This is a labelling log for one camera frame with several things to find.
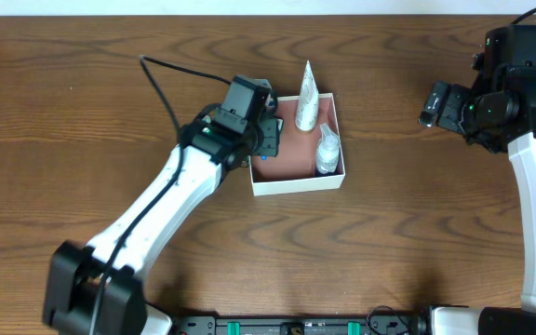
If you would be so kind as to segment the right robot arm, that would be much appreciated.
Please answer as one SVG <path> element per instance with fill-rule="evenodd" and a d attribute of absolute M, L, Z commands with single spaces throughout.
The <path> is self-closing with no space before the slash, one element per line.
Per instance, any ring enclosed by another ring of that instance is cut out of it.
<path fill-rule="evenodd" d="M 536 79 L 510 80 L 501 90 L 438 81 L 419 121 L 508 155 L 520 199 L 525 274 L 520 307 L 432 307 L 413 333 L 536 334 Z"/>

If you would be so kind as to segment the clear pump bottle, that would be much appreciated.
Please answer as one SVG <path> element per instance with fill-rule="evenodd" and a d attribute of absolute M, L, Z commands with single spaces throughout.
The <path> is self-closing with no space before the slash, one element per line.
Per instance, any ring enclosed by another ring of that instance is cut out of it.
<path fill-rule="evenodd" d="M 341 139 L 327 123 L 320 125 L 321 138 L 315 153 L 315 171 L 318 175 L 333 174 L 340 158 Z"/>

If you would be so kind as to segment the white lotion tube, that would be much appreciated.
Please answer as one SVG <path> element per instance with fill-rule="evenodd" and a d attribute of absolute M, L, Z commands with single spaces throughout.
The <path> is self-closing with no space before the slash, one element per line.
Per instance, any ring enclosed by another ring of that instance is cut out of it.
<path fill-rule="evenodd" d="M 315 128 L 319 111 L 319 92 L 315 82 L 310 61 L 306 62 L 298 106 L 295 116 L 295 125 L 298 130 L 310 132 Z"/>

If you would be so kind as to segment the white box with brown interior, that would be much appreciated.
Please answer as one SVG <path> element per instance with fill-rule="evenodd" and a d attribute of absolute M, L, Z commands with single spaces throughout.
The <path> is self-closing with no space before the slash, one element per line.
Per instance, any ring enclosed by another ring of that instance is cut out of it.
<path fill-rule="evenodd" d="M 338 189 L 346 176 L 343 152 L 335 171 L 328 176 L 315 174 L 315 157 L 321 131 L 302 132 L 295 126 L 299 98 L 282 97 L 278 100 L 277 116 L 284 120 L 275 157 L 253 156 L 249 171 L 253 194 L 291 194 Z"/>

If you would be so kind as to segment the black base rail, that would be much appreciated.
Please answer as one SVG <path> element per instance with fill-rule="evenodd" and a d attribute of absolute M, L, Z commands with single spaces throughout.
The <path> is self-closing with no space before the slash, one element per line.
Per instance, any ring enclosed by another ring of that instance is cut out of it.
<path fill-rule="evenodd" d="M 403 335 L 431 334 L 416 315 L 375 314 L 365 317 L 253 318 L 209 315 L 176 318 L 171 335 Z"/>

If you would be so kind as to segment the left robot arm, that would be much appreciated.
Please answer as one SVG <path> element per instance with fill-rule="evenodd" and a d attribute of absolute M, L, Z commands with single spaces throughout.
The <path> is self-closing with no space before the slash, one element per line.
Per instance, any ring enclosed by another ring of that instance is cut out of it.
<path fill-rule="evenodd" d="M 179 131 L 152 183 L 85 246 L 53 253 L 42 312 L 60 334 L 168 334 L 171 317 L 144 298 L 160 252 L 191 212 L 251 156 L 275 156 L 282 122 L 275 92 L 230 87 Z"/>

